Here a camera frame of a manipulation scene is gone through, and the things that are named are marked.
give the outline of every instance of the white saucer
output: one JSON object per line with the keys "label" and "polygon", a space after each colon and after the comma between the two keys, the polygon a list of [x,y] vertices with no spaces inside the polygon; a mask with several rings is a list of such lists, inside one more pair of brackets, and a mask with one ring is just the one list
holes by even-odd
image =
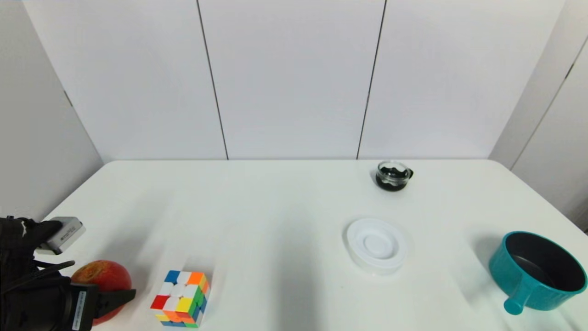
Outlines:
{"label": "white saucer", "polygon": [[406,240],[389,223],[360,219],[347,229],[348,250],[355,263],[371,274],[392,274],[406,259]]}

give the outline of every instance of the teal pot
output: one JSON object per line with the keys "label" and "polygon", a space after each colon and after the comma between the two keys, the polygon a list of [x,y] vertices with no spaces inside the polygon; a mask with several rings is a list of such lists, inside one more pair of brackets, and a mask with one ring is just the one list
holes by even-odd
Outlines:
{"label": "teal pot", "polygon": [[558,244],[534,233],[508,233],[490,259],[490,274],[509,296],[505,309],[552,310],[586,289],[586,272]]}

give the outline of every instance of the small glass bowl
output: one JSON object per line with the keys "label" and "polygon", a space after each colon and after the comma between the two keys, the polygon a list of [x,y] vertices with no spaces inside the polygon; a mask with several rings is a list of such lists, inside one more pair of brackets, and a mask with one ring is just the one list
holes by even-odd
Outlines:
{"label": "small glass bowl", "polygon": [[400,191],[415,172],[396,161],[382,161],[377,165],[376,183],[386,191]]}

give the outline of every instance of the red apple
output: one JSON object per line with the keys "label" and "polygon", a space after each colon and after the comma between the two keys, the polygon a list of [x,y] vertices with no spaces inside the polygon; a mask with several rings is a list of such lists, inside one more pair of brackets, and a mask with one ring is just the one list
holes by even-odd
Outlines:
{"label": "red apple", "polygon": [[[100,292],[111,292],[131,289],[131,276],[125,267],[113,261],[94,261],[86,264],[71,277],[72,283],[96,284]],[[118,314],[123,306],[110,313],[94,319],[92,326],[103,323]]]}

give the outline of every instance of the black cable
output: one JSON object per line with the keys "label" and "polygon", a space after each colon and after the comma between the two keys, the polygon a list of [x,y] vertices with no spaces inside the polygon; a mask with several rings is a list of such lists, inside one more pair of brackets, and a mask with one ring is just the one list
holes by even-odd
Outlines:
{"label": "black cable", "polygon": [[1,295],[4,295],[6,292],[10,292],[13,289],[16,289],[19,286],[23,286],[24,284],[27,284],[28,282],[31,282],[35,279],[44,277],[48,274],[57,272],[61,269],[67,268],[67,267],[71,267],[75,264],[74,261],[67,261],[67,262],[63,262],[63,263],[59,263],[59,264],[54,264],[51,267],[47,267],[41,271],[37,271],[35,273],[30,273],[30,274],[26,274],[24,276],[22,276],[21,278],[10,282],[6,287],[6,289],[2,289],[2,293],[0,293]]}

